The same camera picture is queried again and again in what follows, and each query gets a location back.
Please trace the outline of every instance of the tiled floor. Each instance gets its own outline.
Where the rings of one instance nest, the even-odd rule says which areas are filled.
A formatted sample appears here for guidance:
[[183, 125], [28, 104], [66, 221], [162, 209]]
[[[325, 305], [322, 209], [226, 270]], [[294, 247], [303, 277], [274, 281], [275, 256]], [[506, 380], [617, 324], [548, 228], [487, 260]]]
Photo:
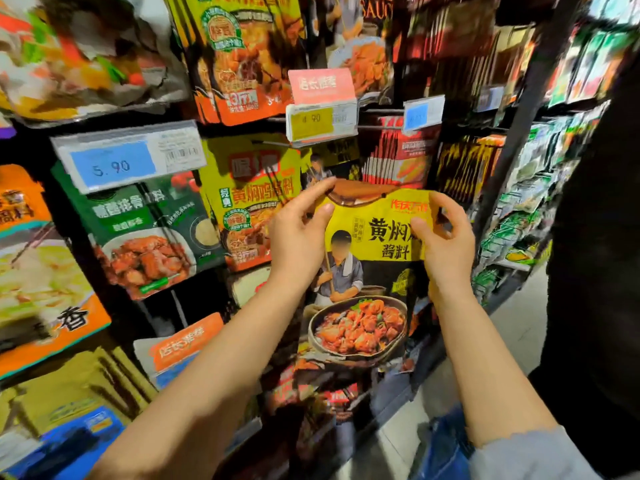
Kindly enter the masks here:
[[[547, 329], [547, 275], [534, 274], [492, 315], [509, 350], [528, 374], [540, 362]], [[418, 468], [427, 443], [429, 418], [446, 413], [458, 402], [449, 360], [444, 361], [405, 404], [333, 480], [407, 480]]]

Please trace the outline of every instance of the blue price tag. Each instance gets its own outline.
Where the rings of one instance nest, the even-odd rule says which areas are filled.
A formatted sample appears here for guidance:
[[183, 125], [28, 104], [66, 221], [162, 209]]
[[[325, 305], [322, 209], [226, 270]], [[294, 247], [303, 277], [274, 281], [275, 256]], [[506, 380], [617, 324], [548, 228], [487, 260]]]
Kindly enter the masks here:
[[407, 108], [404, 112], [404, 129], [407, 131], [413, 131], [427, 126], [428, 109], [428, 103]]
[[156, 172], [146, 141], [71, 152], [71, 158], [89, 188], [130, 178], [150, 177]]

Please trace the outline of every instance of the person's left hand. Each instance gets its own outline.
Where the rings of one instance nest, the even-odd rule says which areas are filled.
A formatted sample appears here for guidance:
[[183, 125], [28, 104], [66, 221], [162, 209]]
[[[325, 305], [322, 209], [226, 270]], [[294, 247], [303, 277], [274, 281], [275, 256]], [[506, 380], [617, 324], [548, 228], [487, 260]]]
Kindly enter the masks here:
[[316, 210], [308, 223], [307, 209], [333, 188], [335, 178], [327, 178], [308, 188], [286, 204], [269, 223], [271, 238], [270, 280], [286, 286], [300, 286], [303, 292], [318, 274], [324, 259], [324, 231], [334, 206], [327, 203]]

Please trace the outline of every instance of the pink sign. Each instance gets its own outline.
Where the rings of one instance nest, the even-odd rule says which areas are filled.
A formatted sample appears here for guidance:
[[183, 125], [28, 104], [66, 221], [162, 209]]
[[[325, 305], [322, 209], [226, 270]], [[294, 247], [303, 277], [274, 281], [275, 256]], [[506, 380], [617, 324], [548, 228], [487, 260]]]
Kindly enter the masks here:
[[340, 69], [290, 70], [295, 104], [318, 104], [356, 99], [351, 72]]

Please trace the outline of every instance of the barcode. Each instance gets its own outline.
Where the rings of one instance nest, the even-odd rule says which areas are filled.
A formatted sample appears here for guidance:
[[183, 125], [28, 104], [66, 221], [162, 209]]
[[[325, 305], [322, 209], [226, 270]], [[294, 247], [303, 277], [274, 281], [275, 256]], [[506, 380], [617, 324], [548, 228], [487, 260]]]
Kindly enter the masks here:
[[178, 150], [168, 150], [164, 152], [167, 160], [171, 160], [172, 162], [176, 161], [178, 158], [186, 158], [197, 154], [198, 149], [195, 146], [180, 148]]

